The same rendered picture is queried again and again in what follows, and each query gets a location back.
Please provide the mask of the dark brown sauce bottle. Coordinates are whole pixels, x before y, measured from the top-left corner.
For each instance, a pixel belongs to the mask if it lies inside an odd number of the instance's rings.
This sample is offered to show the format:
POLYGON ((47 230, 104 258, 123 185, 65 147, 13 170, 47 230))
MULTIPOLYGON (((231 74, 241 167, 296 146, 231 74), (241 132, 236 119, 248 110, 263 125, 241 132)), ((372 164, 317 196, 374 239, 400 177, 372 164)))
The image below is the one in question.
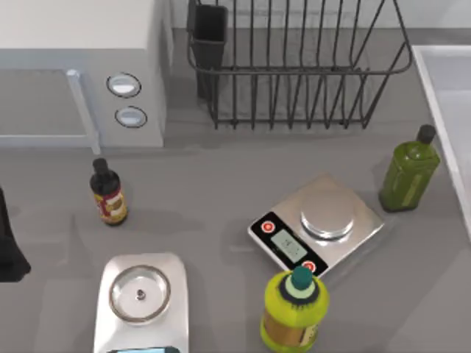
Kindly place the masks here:
POLYGON ((118 174, 109 168, 103 157, 92 162, 93 175, 89 185, 102 222, 110 227, 125 222, 128 216, 126 199, 118 174))

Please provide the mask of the dark green square bottle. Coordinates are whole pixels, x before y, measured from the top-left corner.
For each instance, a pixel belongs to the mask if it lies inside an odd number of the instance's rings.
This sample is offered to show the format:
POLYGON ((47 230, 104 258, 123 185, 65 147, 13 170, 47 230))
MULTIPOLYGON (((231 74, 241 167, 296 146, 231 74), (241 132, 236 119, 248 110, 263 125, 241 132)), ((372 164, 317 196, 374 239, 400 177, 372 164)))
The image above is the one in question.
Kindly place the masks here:
POLYGON ((414 210, 418 207, 440 157, 432 145, 436 129, 423 124, 414 140, 395 147, 378 198, 389 213, 414 210))

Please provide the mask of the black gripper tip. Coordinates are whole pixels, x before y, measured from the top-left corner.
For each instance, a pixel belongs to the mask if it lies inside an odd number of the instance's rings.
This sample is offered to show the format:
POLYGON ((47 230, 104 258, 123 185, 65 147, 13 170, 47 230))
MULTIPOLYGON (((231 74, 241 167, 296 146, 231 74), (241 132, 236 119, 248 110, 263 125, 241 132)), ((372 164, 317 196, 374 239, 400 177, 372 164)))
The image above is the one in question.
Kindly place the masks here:
POLYGON ((0 187, 0 283, 20 282, 31 269, 14 238, 4 191, 0 187))

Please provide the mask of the black cutlery holder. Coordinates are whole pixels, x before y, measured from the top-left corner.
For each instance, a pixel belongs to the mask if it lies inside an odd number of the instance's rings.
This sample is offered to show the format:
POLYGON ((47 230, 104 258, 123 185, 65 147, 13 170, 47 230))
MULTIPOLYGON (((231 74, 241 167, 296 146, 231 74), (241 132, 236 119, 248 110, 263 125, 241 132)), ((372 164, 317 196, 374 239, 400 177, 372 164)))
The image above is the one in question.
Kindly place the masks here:
POLYGON ((228 10, 218 4, 202 4, 200 0, 188 0, 187 33, 194 56, 197 95, 212 101, 214 82, 222 66, 224 46, 227 42, 228 10))

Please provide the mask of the white kitchen scale round plate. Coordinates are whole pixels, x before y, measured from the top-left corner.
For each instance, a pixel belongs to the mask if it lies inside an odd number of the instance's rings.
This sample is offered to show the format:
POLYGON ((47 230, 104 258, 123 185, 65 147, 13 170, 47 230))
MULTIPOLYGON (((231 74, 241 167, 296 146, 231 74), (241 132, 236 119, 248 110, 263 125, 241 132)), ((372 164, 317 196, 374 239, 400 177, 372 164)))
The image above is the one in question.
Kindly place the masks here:
POLYGON ((107 262, 93 353, 190 353, 188 283, 177 255, 122 254, 107 262))

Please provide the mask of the yellow-green bottle with teal cap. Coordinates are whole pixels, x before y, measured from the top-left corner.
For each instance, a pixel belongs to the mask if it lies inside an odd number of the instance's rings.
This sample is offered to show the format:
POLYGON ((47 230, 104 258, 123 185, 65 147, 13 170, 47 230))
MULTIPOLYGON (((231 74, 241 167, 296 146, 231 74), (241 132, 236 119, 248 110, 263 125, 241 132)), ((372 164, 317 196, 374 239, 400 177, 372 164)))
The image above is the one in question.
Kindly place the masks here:
POLYGON ((325 284, 303 266, 273 276, 264 292, 260 334, 274 353, 307 353, 330 305, 325 284))

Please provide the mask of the pale microwave oven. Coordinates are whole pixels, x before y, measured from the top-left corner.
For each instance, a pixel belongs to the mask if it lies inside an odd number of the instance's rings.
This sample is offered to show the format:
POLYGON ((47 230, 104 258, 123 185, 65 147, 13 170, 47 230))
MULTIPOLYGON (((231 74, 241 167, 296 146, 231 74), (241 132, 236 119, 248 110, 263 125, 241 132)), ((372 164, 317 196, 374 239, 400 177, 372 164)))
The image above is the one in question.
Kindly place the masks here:
POLYGON ((173 48, 169 0, 0 0, 0 68, 83 73, 101 150, 163 145, 173 48), (137 96, 107 89, 119 73, 138 78, 137 96), (143 127, 115 120, 128 106, 146 113, 143 127))

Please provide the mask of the large round microwave knob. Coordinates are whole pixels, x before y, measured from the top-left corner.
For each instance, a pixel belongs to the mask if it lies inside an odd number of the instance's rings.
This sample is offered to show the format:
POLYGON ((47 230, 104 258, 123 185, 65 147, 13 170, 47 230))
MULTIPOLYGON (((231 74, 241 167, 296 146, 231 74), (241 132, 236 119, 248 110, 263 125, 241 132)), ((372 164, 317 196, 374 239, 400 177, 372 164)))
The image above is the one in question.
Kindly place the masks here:
POLYGON ((109 76, 106 86, 113 95, 123 99, 132 98, 141 92, 141 82, 137 77, 128 73, 109 76))

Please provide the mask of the silver kitchen scale red buttons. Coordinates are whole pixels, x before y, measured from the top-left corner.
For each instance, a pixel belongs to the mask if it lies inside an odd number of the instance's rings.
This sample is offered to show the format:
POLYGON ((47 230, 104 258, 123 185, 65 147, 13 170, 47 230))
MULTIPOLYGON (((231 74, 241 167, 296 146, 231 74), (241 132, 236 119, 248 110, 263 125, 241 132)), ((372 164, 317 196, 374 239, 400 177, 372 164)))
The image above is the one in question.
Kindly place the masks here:
POLYGON ((284 270, 322 277, 384 227, 351 188, 320 174, 248 228, 249 236, 284 270))

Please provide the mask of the microwave door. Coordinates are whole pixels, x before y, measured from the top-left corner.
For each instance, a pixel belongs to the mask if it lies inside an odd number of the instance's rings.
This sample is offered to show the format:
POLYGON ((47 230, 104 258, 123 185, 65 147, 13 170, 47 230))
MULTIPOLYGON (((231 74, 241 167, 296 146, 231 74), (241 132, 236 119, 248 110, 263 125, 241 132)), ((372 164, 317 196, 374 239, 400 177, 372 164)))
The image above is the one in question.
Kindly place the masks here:
POLYGON ((0 68, 0 149, 91 149, 67 70, 0 68))

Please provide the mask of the small round microwave knob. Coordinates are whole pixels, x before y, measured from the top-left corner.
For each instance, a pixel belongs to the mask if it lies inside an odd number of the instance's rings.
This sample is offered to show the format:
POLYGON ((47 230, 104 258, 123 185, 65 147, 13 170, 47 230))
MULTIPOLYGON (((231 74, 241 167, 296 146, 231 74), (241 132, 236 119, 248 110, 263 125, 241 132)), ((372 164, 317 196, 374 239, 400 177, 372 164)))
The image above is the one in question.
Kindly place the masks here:
POLYGON ((147 115, 138 107, 128 106, 115 112, 115 120, 125 128, 139 129, 146 124, 147 115))

